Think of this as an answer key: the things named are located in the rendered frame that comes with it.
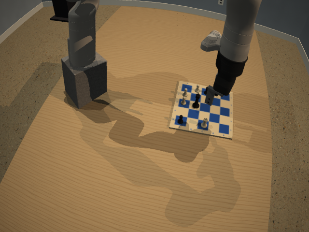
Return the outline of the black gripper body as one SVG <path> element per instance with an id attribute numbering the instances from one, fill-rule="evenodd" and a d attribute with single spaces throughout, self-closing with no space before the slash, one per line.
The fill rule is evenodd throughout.
<path id="1" fill-rule="evenodd" d="M 228 96 L 236 77 L 242 75 L 250 44 L 238 44 L 227 39 L 224 34 L 213 30 L 202 42 L 200 48 L 203 51 L 218 51 L 216 76 L 213 89 L 225 96 Z"/>

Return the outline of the white chess rook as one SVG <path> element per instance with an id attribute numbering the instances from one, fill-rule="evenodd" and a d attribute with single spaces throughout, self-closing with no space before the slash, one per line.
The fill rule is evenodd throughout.
<path id="1" fill-rule="evenodd" d="M 206 124 L 207 121 L 208 121 L 207 118 L 204 118 L 204 119 L 203 119 L 203 123 L 201 123 L 201 127 L 202 127 L 202 128 L 206 128 L 206 127 L 207 127 L 207 124 Z"/>

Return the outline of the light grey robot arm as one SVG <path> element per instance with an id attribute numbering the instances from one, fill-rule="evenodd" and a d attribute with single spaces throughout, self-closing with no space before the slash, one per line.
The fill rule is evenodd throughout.
<path id="1" fill-rule="evenodd" d="M 76 2 L 68 13 L 68 53 L 72 65 L 90 65 L 96 58 L 96 12 L 99 0 Z M 227 0 L 224 36 L 237 44 L 250 44 L 262 0 Z"/>

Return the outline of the blue and cream chessboard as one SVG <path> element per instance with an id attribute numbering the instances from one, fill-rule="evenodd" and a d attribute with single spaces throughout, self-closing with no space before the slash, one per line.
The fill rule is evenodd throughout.
<path id="1" fill-rule="evenodd" d="M 188 131 L 209 136 L 232 139 L 233 136 L 233 92 L 228 96 L 214 96 L 212 106 L 205 103 L 207 86 L 199 85 L 199 92 L 195 92 L 197 84 L 179 81 L 175 104 L 172 112 L 169 128 L 181 131 Z M 182 105 L 184 89 L 187 88 L 186 105 Z M 196 94 L 199 108 L 192 105 L 196 101 Z M 178 119 L 183 116 L 183 123 L 179 124 Z M 201 127 L 203 119 L 207 118 L 206 128 Z"/>

